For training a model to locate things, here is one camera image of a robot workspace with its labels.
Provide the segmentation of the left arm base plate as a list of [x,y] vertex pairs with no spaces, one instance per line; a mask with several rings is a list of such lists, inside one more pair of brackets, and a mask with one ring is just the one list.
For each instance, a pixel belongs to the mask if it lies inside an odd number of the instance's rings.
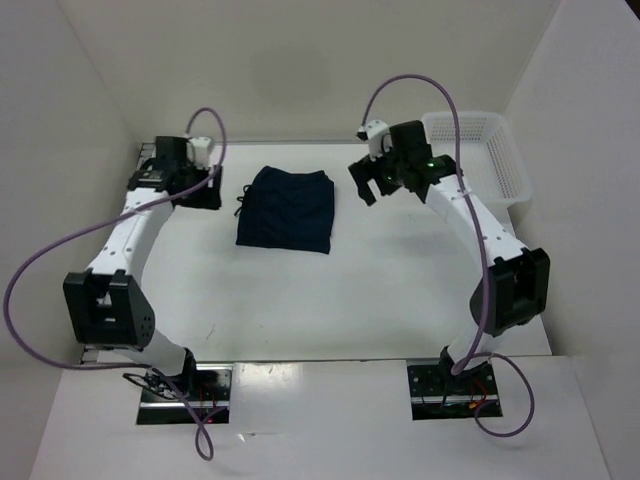
[[[204,424],[229,423],[232,373],[230,365],[198,367],[199,380],[195,387],[187,391],[183,384],[176,382],[182,395]],[[165,381],[153,374],[124,374],[123,377],[141,388],[137,425],[194,424],[183,402]]]

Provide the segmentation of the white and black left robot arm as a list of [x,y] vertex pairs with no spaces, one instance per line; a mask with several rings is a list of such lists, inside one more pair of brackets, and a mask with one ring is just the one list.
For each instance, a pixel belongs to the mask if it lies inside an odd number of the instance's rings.
[[193,353],[157,328],[141,279],[176,207],[220,208],[222,171],[212,162],[212,151],[208,137],[158,136],[144,145],[139,168],[128,180],[123,220],[88,267],[63,282],[76,340],[148,366],[145,375],[127,380],[168,399],[191,398],[202,379]]

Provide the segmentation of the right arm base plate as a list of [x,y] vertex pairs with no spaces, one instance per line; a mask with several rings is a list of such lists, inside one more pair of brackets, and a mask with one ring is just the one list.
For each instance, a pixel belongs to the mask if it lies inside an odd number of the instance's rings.
[[438,360],[408,362],[412,419],[451,420],[502,416],[498,388],[492,366],[484,362],[471,373],[449,377]]

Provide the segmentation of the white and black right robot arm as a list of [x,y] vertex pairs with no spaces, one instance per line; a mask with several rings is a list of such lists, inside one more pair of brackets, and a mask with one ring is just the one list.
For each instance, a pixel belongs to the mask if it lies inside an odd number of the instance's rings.
[[467,248],[480,271],[469,300],[471,324],[439,359],[440,385],[460,393],[509,329],[529,323],[546,307],[550,258],[510,234],[475,195],[459,164],[435,155],[419,120],[359,127],[368,153],[348,168],[358,196],[373,205],[400,189],[415,194]]

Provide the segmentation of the navy blue shorts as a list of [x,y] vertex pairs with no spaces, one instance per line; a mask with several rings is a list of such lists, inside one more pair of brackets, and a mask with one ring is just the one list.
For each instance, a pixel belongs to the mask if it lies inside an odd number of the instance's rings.
[[237,200],[238,246],[330,253],[335,184],[325,171],[265,166]]

